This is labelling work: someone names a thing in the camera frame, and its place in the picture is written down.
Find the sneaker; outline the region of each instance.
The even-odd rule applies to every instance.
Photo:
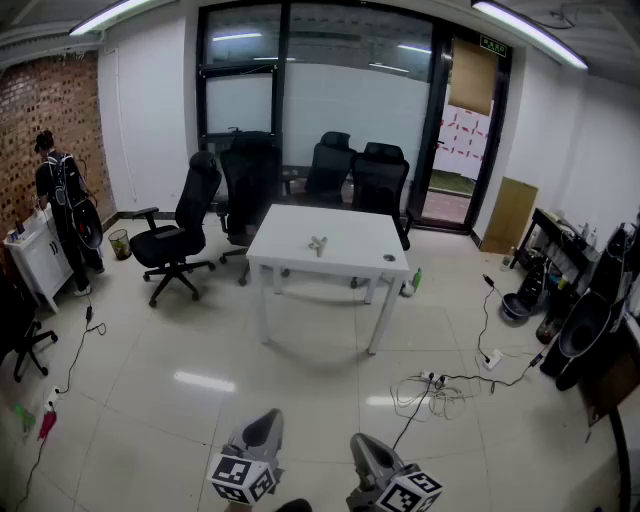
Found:
[[[84,290],[76,290],[73,294],[76,297],[84,297],[85,295],[89,295],[91,293],[91,285],[88,284]]]

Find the person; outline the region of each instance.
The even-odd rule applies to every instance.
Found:
[[[35,151],[42,158],[42,164],[36,171],[36,193],[40,208],[44,210],[47,204],[51,203],[51,211],[58,231],[57,238],[73,270],[78,287],[74,295],[88,295],[91,293],[91,286],[82,264],[82,256],[87,265],[98,274],[104,272],[104,266],[98,251],[88,248],[73,226],[68,198],[70,195],[82,197],[83,194],[84,197],[88,197],[84,180],[80,176],[73,157],[68,153],[56,151],[53,134],[49,130],[38,134]]]

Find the red object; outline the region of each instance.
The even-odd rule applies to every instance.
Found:
[[[56,424],[56,420],[58,419],[58,415],[55,411],[50,411],[44,415],[42,418],[42,426],[40,427],[40,434],[38,434],[38,439],[44,439],[49,435],[49,432]]]

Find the black equipment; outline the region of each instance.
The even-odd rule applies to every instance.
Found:
[[[407,210],[407,222],[400,222],[400,199],[404,182],[409,173],[409,163],[398,146],[368,142],[364,153],[358,154],[353,163],[352,209],[361,212],[390,215],[400,237],[402,249],[408,251],[409,230],[415,220]],[[351,288],[358,287],[357,278],[351,280]]]
[[[40,322],[34,319],[35,305],[24,291],[14,287],[0,267],[0,297],[2,297],[2,342],[0,344],[0,363],[5,356],[15,350],[18,353],[13,378],[20,382],[20,367],[27,354],[33,360],[42,375],[47,376],[49,370],[36,359],[33,353],[33,346],[46,338],[51,338],[55,343],[58,337],[53,331],[37,334],[42,327]]]
[[[294,196],[306,206],[340,206],[342,185],[353,165],[357,152],[349,148],[351,135],[327,132],[313,150],[313,162],[304,185],[304,194]]]
[[[89,192],[82,174],[68,169],[65,162],[72,158],[64,154],[58,160],[52,155],[47,157],[49,172],[55,187],[56,203],[71,212],[71,222],[82,243],[89,249],[98,249],[102,243],[102,223],[96,207],[89,198]]]
[[[220,263],[225,264],[229,256],[247,253],[267,211],[281,196],[280,151],[268,133],[241,132],[222,152],[220,163],[229,199],[216,205],[216,213],[229,243],[243,247],[223,253]],[[248,273],[247,262],[240,286],[247,284]]]
[[[597,364],[598,351],[604,350],[606,334],[622,311],[627,294],[625,273],[637,274],[637,227],[629,235],[621,224],[613,233],[596,265],[589,288],[576,302],[540,370],[555,377],[556,387],[564,391],[577,384],[590,365]]]
[[[207,151],[200,151],[189,160],[187,181],[176,208],[177,227],[156,227],[153,214],[158,208],[145,208],[133,214],[134,218],[146,217],[150,228],[131,239],[131,251],[136,259],[145,267],[155,268],[145,272],[143,278],[149,281],[150,276],[164,276],[149,301],[152,308],[156,306],[160,292],[174,277],[191,290],[193,300],[200,298],[198,290],[183,273],[204,266],[208,266],[209,270],[216,268],[211,261],[186,263],[186,257],[198,254],[205,247],[202,222],[221,180],[214,156]]]

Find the green floor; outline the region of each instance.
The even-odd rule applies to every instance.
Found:
[[[465,178],[460,174],[446,171],[433,170],[429,188],[441,188],[444,190],[452,190],[454,192],[464,192],[465,194],[473,193],[476,184],[469,178]]]

